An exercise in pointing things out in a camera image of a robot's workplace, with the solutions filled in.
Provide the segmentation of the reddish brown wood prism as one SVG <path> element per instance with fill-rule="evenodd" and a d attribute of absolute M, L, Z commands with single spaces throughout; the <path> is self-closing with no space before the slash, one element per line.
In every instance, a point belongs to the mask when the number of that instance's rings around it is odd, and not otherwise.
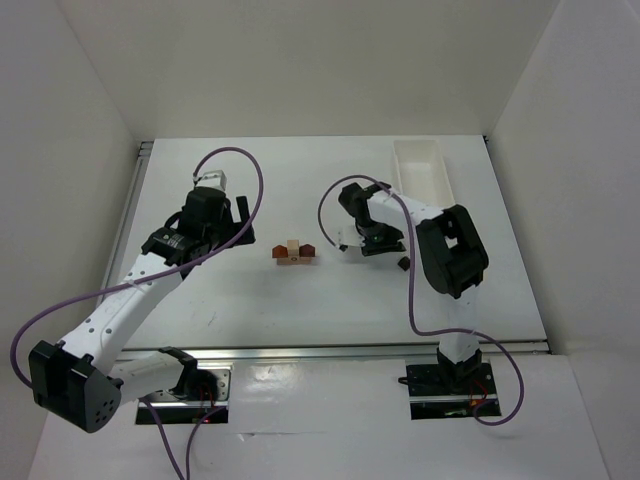
<path fill-rule="evenodd" d="M 272 248 L 272 258 L 276 260 L 286 259 L 288 257 L 288 249 L 284 245 L 277 245 Z"/>

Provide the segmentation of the long light wood block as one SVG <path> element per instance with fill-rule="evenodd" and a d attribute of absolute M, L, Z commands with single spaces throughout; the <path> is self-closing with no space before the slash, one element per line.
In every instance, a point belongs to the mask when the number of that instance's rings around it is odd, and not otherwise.
<path fill-rule="evenodd" d="M 280 266 L 309 265 L 313 260 L 313 256 L 287 255 L 286 257 L 278 257 L 276 263 Z"/>

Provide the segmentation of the dark brown house block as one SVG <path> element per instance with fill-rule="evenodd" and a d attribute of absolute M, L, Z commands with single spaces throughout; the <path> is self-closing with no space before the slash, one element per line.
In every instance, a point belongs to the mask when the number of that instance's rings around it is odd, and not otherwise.
<path fill-rule="evenodd" d="M 299 258 L 301 260 L 311 261 L 316 257 L 316 249 L 311 244 L 304 244 L 299 246 Z"/>

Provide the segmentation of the white plastic bin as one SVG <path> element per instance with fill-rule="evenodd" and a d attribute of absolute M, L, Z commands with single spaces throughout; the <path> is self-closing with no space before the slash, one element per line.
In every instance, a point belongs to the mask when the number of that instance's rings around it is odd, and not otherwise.
<path fill-rule="evenodd" d="M 398 192 L 441 209 L 455 204 L 437 140 L 396 140 L 393 154 L 392 183 Z"/>

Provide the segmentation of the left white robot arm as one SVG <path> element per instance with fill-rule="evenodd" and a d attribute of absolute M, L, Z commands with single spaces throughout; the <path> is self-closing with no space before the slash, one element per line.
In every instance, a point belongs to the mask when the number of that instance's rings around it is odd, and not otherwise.
<path fill-rule="evenodd" d="M 212 398 L 216 377 L 175 347 L 118 364 L 121 351 L 152 311 L 205 258 L 223 247 L 252 244 L 248 200 L 196 187 L 182 209 L 154 231 L 118 291 L 105 295 L 81 325 L 55 344 L 39 342 L 28 357 L 35 402 L 87 433 L 103 428 L 118 407 L 157 391 L 181 399 Z"/>

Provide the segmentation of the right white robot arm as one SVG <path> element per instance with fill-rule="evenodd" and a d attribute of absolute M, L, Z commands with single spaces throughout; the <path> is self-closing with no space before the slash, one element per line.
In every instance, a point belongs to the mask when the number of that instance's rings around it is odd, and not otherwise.
<path fill-rule="evenodd" d="M 489 257 L 468 210 L 461 205 L 438 208 L 398 194 L 385 184 L 351 183 L 338 202 L 354 220 L 363 256 L 407 252 L 401 260 L 409 272 L 408 316 L 413 333 L 438 337 L 440 383 L 459 391 L 477 376 L 482 363 L 476 330 L 476 299 Z M 441 295 L 448 324 L 433 331 L 416 323 L 415 284 L 421 271 Z"/>

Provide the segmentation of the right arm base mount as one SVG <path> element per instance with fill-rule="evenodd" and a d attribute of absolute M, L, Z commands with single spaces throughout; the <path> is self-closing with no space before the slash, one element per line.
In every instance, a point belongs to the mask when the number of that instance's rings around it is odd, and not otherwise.
<path fill-rule="evenodd" d="M 446 385 L 436 364 L 407 365 L 398 383 L 408 390 L 412 420 L 470 418 L 476 407 L 480 417 L 501 415 L 489 363 L 458 386 Z"/>

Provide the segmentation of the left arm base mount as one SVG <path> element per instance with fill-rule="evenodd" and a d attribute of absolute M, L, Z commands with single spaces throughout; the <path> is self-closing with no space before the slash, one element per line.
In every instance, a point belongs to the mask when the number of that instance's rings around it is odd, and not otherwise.
<path fill-rule="evenodd" d="M 205 424 L 227 424 L 231 393 L 232 366 L 205 362 L 202 369 L 211 377 L 195 386 L 185 396 L 169 390 L 156 391 L 148 396 L 164 425 L 195 425 L 206 417 Z"/>

